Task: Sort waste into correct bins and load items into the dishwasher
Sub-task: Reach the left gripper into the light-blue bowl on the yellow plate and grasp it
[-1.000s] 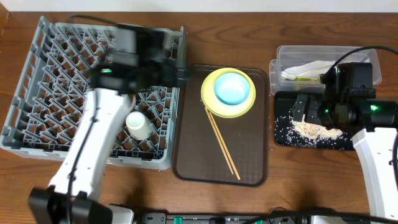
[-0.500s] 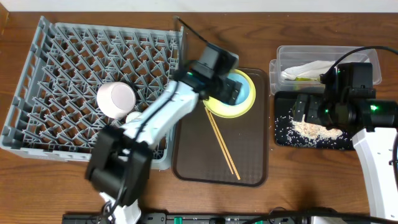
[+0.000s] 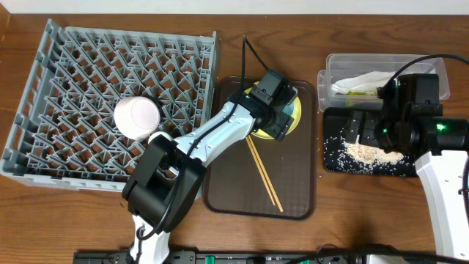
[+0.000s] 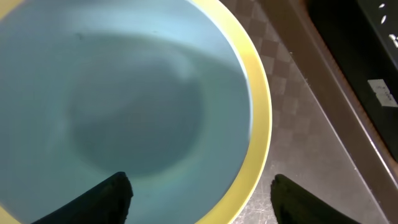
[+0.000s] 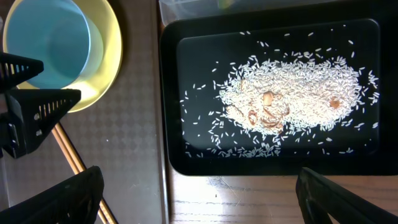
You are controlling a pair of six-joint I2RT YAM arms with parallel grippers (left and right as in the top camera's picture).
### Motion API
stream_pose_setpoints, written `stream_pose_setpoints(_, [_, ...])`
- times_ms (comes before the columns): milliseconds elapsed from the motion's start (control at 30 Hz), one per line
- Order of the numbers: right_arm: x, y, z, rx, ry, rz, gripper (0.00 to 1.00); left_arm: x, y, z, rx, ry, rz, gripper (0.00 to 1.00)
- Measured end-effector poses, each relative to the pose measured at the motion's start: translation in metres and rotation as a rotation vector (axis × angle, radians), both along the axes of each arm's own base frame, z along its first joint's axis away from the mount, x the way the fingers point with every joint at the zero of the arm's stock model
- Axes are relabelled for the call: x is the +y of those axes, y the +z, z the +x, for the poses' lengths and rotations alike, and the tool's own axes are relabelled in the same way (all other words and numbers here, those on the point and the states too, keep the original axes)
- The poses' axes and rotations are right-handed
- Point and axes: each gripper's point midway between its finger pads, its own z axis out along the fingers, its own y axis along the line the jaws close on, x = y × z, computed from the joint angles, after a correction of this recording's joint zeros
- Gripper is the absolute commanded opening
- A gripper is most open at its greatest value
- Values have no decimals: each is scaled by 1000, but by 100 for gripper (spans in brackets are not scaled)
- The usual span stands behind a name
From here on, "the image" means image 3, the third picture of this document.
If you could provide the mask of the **pink shallow bowl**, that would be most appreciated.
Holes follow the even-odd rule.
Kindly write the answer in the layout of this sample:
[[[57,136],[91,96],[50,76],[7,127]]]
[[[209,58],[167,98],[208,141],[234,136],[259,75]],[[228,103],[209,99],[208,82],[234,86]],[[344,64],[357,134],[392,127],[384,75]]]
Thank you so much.
[[[114,121],[123,136],[141,141],[157,130],[160,111],[149,98],[126,97],[117,103],[114,109]]]

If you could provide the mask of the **yellow round plate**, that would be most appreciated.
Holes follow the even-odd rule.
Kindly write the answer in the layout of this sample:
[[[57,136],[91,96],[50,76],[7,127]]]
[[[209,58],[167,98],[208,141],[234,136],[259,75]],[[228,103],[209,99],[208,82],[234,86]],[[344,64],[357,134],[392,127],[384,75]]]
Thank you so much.
[[[250,111],[250,115],[254,118],[253,125],[252,125],[252,129],[251,129],[250,134],[254,134],[255,136],[258,136],[259,131],[261,131],[261,132],[263,132],[263,134],[264,134],[265,136],[267,136],[269,139],[274,139],[274,138],[272,138],[271,136],[267,135],[264,131],[262,131],[262,130],[257,130],[257,129],[254,127],[255,122],[256,122],[256,119],[255,119],[255,117],[254,117],[253,112],[256,110],[256,106],[251,102],[252,99],[251,99],[251,98],[249,97],[249,95],[248,95],[249,92],[251,91],[251,88],[245,89],[245,90],[242,92],[242,96],[240,97],[240,106],[242,106],[242,107],[246,108],[247,110],[249,110],[249,111]],[[295,119],[294,119],[292,125],[298,123],[297,118],[300,116],[300,110],[298,110],[298,104],[295,104],[295,106],[296,106],[296,111],[297,111],[297,112],[296,112]]]

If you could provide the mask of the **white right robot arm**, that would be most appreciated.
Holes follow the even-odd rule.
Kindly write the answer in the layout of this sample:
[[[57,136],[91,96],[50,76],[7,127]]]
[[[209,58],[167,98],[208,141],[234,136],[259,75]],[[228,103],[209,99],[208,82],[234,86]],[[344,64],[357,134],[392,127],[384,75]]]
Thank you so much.
[[[429,206],[436,252],[468,259],[468,121],[443,116],[436,74],[392,78],[380,111],[354,110],[345,140],[412,159]]]

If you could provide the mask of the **light blue bowl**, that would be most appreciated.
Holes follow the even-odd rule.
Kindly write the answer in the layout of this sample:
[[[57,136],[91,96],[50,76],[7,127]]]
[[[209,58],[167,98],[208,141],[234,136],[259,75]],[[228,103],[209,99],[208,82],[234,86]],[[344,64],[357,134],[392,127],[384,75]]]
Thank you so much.
[[[290,117],[294,118],[295,119],[295,115],[296,115],[296,106],[295,106],[295,103],[291,103],[289,105],[286,105],[283,109],[282,109],[282,112],[285,113],[285,114],[288,114]]]

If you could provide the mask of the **wooden chopstick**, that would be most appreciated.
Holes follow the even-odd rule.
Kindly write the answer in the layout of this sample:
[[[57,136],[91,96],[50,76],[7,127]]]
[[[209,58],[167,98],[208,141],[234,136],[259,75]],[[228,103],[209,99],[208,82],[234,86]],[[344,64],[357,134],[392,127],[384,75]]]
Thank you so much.
[[[266,170],[265,165],[263,164],[263,162],[262,162],[262,168],[264,169],[264,172],[265,172],[265,175],[266,175],[266,178],[267,178],[267,183],[268,183],[268,185],[269,185],[269,187],[270,187],[270,189],[271,189],[271,191],[272,191],[272,193],[273,193],[273,198],[274,198],[274,200],[275,200],[275,202],[276,202],[276,205],[274,205],[274,206],[276,206],[276,207],[279,209],[279,211],[280,211],[281,213],[283,213],[283,212],[284,212],[283,206],[282,206],[282,204],[280,203],[280,200],[279,200],[279,198],[278,198],[278,195],[277,195],[277,193],[276,193],[276,190],[275,190],[275,188],[274,188],[274,186],[273,186],[273,184],[272,184],[272,182],[271,182],[271,179],[270,179],[270,177],[269,177],[269,175],[268,175],[268,173],[267,173],[267,170]]]
[[[276,205],[276,202],[273,198],[273,193],[267,183],[267,178],[266,178],[266,175],[265,175],[265,172],[264,172],[264,169],[262,168],[262,162],[261,162],[261,159],[259,157],[259,154],[254,146],[254,143],[252,142],[252,139],[250,136],[247,136],[245,138],[245,140],[247,141],[247,144],[248,144],[248,147],[249,147],[249,150],[251,151],[251,154],[253,156],[253,159],[254,159],[254,162],[256,164],[256,167],[260,173],[260,176],[261,176],[261,179],[262,179],[262,182],[264,183],[265,185],[265,188],[267,190],[267,194],[270,198],[270,201],[272,202],[273,205]]]

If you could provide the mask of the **white napkin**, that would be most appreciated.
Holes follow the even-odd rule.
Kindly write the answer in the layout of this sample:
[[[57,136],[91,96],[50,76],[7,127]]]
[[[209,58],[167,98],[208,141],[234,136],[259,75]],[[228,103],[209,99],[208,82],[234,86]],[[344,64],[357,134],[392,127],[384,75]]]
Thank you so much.
[[[394,72],[372,71],[360,76],[338,80],[330,86],[333,94],[346,95],[349,91],[373,91],[383,87]]]

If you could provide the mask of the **green snack wrapper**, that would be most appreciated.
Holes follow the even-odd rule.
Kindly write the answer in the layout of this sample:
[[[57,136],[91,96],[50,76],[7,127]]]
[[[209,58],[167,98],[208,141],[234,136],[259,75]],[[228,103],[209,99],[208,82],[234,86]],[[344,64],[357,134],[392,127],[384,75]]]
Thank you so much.
[[[377,96],[377,92],[373,91],[349,91],[346,95],[348,96]]]

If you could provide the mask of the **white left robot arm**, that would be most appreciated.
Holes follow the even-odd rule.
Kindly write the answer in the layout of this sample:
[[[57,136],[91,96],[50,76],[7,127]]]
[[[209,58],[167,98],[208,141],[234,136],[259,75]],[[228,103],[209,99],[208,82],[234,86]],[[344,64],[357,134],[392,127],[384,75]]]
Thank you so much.
[[[297,96],[285,77],[269,70],[251,90],[241,87],[231,94],[213,118],[191,133],[152,136],[122,190],[136,226],[129,263],[163,263],[170,233],[191,209],[207,167],[252,131],[281,141],[295,120],[286,109]]]

